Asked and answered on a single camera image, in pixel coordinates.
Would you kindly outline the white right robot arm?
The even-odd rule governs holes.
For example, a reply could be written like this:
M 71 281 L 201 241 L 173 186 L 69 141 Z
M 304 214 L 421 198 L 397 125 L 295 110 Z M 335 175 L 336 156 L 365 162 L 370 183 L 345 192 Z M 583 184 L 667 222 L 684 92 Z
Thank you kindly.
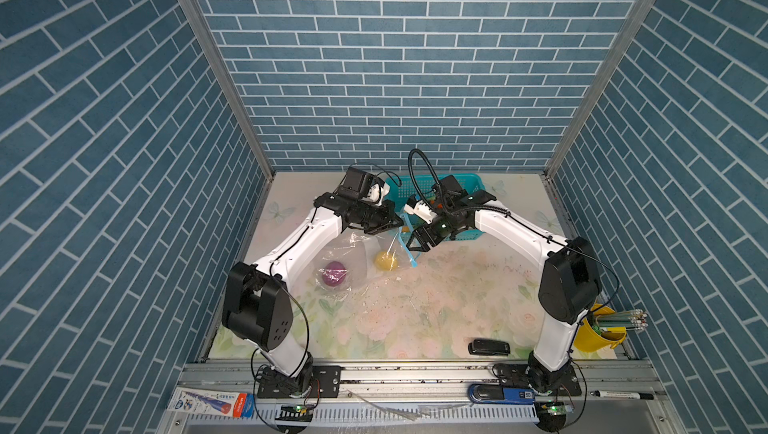
M 582 320 L 601 282 L 589 241 L 568 240 L 520 218 L 484 190 L 464 191 L 447 201 L 425 201 L 412 195 L 404 210 L 423 223 L 407 248 L 427 252 L 466 230 L 480 230 L 502 241 L 541 270 L 538 300 L 545 312 L 538 341 L 529 355 L 529 385 L 541 394 L 557 390 L 572 375 L 572 350 Z

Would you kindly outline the teal plastic basket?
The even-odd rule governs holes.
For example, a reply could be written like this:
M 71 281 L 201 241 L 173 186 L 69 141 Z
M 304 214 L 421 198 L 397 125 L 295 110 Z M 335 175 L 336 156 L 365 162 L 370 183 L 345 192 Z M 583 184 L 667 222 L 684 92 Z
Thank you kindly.
M 477 190 L 484 190 L 485 186 L 482 179 L 477 174 L 460 173 L 454 174 L 455 179 L 460 186 L 466 190 L 469 194 L 473 194 Z M 419 188 L 427 195 L 430 202 L 437 199 L 437 194 L 433 190 L 435 184 L 434 179 L 429 174 L 416 175 L 416 183 Z M 403 178 L 400 186 L 396 185 L 391 179 L 386 180 L 386 184 L 389 186 L 389 193 L 386 195 L 386 200 L 391 200 L 395 204 L 395 211 L 404 217 L 405 226 L 402 228 L 403 240 L 407 240 L 407 235 L 411 233 L 413 228 L 416 228 L 424 223 L 424 221 L 415 215 L 406 214 L 404 206 L 408 199 L 416 195 L 416 189 L 410 178 Z

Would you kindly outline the purple onion toy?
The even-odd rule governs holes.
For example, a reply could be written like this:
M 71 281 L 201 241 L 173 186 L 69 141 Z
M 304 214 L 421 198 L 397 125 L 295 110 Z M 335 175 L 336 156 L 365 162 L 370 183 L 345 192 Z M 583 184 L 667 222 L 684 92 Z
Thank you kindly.
M 336 287 L 344 282 L 348 269 L 340 261 L 331 261 L 321 269 L 322 282 L 328 287 Z

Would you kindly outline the yellow potato toy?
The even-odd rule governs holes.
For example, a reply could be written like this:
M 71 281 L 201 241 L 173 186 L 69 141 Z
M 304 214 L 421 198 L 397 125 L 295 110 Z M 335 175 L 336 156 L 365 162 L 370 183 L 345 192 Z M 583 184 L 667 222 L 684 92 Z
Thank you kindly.
M 399 259 L 394 252 L 380 251 L 373 260 L 374 266 L 384 272 L 393 272 L 399 268 Z

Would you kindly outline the clear zip top bag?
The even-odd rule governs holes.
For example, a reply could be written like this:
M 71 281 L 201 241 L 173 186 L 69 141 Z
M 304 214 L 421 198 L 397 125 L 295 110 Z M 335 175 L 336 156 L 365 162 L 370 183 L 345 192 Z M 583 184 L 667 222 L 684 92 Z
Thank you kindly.
M 373 260 L 380 251 L 394 252 L 399 259 L 399 268 L 393 272 L 378 270 Z M 349 230 L 322 248 L 310 263 L 311 279 L 326 293 L 344 298 L 379 281 L 399 279 L 408 270 L 418 266 L 418 256 L 418 253 L 411 253 L 406 248 L 401 230 L 377 235 Z M 348 269 L 346 279 L 336 287 L 326 286 L 321 279 L 321 269 L 331 261 L 340 261 Z

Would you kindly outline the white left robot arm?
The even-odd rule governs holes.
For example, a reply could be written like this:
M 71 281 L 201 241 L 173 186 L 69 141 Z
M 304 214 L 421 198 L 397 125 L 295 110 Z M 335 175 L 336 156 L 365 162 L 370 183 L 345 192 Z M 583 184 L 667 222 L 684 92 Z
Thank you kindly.
M 303 393 L 312 380 L 313 357 L 307 344 L 290 334 L 293 310 L 301 305 L 291 286 L 309 262 L 345 230 L 376 235 L 403 225 L 395 203 L 372 202 L 325 193 L 301 224 L 277 247 L 252 264 L 235 264 L 225 285 L 222 325 L 254 344 L 273 371 Z

